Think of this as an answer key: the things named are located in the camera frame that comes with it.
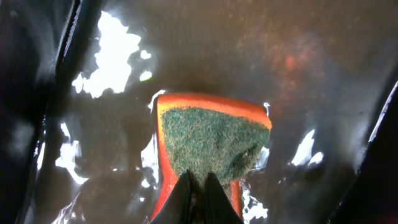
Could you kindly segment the orange green sponge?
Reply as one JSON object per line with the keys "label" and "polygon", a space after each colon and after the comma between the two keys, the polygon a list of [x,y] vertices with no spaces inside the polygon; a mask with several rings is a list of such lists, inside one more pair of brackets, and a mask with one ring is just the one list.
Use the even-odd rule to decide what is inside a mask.
{"label": "orange green sponge", "polygon": [[192,181],[191,223],[205,223],[205,180],[210,172],[243,220],[240,182],[265,150],[272,128],[265,109],[220,96],[169,93],[157,98],[156,116],[163,183],[151,221],[186,170]]}

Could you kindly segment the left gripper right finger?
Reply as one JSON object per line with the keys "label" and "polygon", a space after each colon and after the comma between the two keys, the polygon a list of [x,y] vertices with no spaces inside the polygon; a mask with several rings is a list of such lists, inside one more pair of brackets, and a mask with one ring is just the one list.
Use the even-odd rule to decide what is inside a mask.
{"label": "left gripper right finger", "polygon": [[205,180],[205,223],[243,224],[229,202],[217,176],[212,172]]}

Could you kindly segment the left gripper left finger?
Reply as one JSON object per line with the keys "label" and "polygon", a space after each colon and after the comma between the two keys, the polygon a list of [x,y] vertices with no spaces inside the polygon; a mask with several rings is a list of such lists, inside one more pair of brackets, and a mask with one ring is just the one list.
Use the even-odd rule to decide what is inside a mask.
{"label": "left gripper left finger", "polygon": [[186,170],[150,224],[190,224],[191,201],[192,181],[190,171]]}

